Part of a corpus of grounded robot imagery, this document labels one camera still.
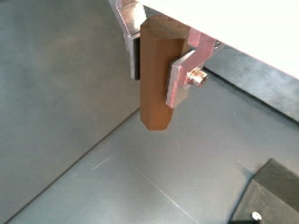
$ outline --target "white surface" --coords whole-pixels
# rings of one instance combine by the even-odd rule
[[[139,0],[299,79],[298,0]]]

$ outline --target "wooden block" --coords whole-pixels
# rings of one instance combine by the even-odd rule
[[[174,109],[166,105],[170,65],[186,52],[189,26],[151,16],[140,29],[140,119],[150,130],[166,130]]]

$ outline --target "nut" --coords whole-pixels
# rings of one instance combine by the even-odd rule
[[[198,88],[201,88],[209,79],[209,75],[198,68],[195,67],[189,73],[189,83],[194,84]]]

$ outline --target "gray wall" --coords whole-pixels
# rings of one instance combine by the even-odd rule
[[[0,1],[0,223],[139,107],[107,1]]]

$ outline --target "black object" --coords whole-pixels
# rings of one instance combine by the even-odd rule
[[[263,224],[299,223],[299,177],[274,159],[251,179],[230,223],[255,223],[238,222],[253,220],[255,211]]]
[[[259,220],[233,220],[229,224],[259,224]]]

